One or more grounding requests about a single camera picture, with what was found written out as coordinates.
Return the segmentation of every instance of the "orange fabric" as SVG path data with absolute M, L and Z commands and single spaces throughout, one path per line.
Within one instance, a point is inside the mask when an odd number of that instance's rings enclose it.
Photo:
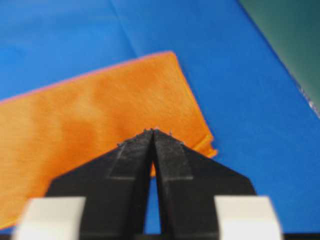
M 51 180 L 144 129 L 207 156 L 213 136 L 172 52 L 81 75 L 0 104 L 0 228 Z

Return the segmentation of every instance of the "green surface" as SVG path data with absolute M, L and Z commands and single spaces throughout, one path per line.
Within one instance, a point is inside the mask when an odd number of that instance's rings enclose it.
M 239 1 L 320 116 L 320 0 Z

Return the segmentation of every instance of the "fabric fold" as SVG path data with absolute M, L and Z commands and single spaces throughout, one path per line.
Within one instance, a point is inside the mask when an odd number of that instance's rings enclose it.
M 144 129 L 212 157 L 213 136 L 174 53 L 131 60 L 0 103 L 0 228 L 51 180 Z

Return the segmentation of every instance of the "blue surface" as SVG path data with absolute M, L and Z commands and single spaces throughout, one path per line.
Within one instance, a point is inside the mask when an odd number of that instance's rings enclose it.
M 178 56 L 215 160 L 271 197 L 285 232 L 320 231 L 320 120 L 235 0 L 1 1 L 0 99 L 163 50 Z M 155 189 L 148 233 L 160 231 Z

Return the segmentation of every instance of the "blue table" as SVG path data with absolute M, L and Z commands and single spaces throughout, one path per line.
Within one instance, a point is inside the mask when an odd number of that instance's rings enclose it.
M 177 54 L 215 160 L 271 197 L 286 233 L 320 231 L 320 120 L 236 0 L 1 1 L 0 100 L 164 50 Z M 155 181 L 145 231 L 160 231 Z

